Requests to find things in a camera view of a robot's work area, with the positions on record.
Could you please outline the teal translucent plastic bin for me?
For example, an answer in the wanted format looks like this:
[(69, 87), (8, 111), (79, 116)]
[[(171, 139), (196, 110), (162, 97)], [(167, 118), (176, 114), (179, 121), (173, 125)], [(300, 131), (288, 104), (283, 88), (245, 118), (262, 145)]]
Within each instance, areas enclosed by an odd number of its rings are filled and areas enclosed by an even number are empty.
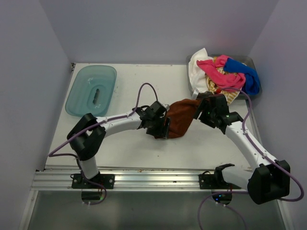
[(115, 68), (106, 65), (91, 65), (82, 68), (76, 75), (69, 92), (65, 110), (72, 116), (82, 117), (87, 113), (105, 116), (117, 79)]

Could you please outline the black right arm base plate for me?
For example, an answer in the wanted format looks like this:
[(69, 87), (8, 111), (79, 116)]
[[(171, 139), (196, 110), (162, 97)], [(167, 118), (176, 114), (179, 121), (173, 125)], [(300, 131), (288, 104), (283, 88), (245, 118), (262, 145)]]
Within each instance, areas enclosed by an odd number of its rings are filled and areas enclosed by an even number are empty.
[(217, 189), (241, 189), (239, 186), (228, 183), (217, 182), (213, 174), (199, 174), (199, 188), (207, 190), (217, 190)]

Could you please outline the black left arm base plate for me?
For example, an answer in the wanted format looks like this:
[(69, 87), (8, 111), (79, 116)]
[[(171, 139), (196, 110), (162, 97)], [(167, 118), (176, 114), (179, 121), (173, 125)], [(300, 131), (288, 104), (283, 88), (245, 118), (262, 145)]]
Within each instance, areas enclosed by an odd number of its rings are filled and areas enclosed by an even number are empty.
[(71, 187), (73, 189), (98, 189), (103, 186), (105, 189), (113, 189), (115, 183), (114, 174), (98, 174), (92, 179), (84, 179), (80, 173), (71, 174)]

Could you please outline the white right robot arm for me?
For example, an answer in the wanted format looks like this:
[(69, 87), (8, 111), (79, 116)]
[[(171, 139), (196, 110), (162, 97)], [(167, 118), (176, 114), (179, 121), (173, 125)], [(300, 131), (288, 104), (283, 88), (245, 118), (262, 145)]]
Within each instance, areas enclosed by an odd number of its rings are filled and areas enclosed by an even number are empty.
[(289, 164), (266, 151), (246, 128), (239, 113), (229, 111), (223, 95), (204, 96), (194, 118), (221, 130), (237, 146), (253, 170), (247, 172), (231, 163), (217, 166), (213, 177), (217, 187), (234, 184), (247, 190), (258, 205), (289, 195)]

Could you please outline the brown microfiber towel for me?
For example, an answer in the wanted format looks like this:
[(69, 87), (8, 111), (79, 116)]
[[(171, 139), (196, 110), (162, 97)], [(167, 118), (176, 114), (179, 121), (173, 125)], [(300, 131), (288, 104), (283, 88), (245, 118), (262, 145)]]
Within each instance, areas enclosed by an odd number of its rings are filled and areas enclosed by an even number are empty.
[(200, 105), (200, 100), (184, 99), (170, 105), (166, 117), (170, 118), (168, 139), (185, 135)]

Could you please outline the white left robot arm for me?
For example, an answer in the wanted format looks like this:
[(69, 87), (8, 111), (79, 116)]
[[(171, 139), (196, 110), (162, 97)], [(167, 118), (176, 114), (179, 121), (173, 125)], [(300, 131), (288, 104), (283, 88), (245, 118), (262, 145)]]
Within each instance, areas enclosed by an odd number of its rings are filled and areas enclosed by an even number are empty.
[(170, 106), (155, 101), (151, 105), (135, 107), (124, 114), (95, 117), (84, 115), (68, 133), (67, 141), (78, 157), (83, 183), (89, 188), (102, 184), (95, 155), (103, 140), (128, 130), (146, 129), (146, 134), (168, 139), (171, 119), (166, 116)]

